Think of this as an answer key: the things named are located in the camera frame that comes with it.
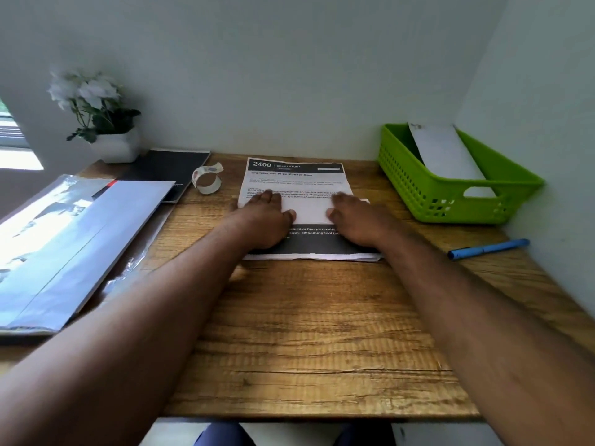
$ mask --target left arm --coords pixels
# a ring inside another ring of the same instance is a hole
[[[0,380],[0,444],[138,444],[236,264],[295,213],[257,194],[192,247],[73,323]]]

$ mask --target green plastic basket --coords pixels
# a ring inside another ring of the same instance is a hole
[[[505,223],[543,185],[543,179],[468,134],[457,133],[485,180],[442,178],[430,172],[421,161],[407,124],[383,127],[378,163],[418,221]],[[492,188],[496,197],[463,195],[475,186]]]

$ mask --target tape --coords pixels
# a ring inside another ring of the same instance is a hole
[[[215,181],[209,186],[200,186],[196,182],[206,173],[219,173],[222,170],[223,166],[221,166],[221,163],[217,163],[214,166],[203,166],[199,167],[198,169],[194,169],[194,172],[192,172],[192,184],[201,194],[207,195],[216,193],[221,187],[221,179],[219,178],[219,175],[215,176]]]

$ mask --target sunlight on sill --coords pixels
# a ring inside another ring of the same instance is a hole
[[[0,169],[43,171],[43,166],[33,150],[0,147]]]

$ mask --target hand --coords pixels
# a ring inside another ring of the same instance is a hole
[[[281,241],[296,218],[294,210],[281,213],[281,194],[267,189],[250,199],[244,208],[237,208],[223,218],[221,227],[239,236],[247,250],[269,248]]]
[[[400,225],[386,207],[370,205],[353,195],[334,194],[333,205],[327,217],[339,233],[360,246],[380,249],[390,230]]]

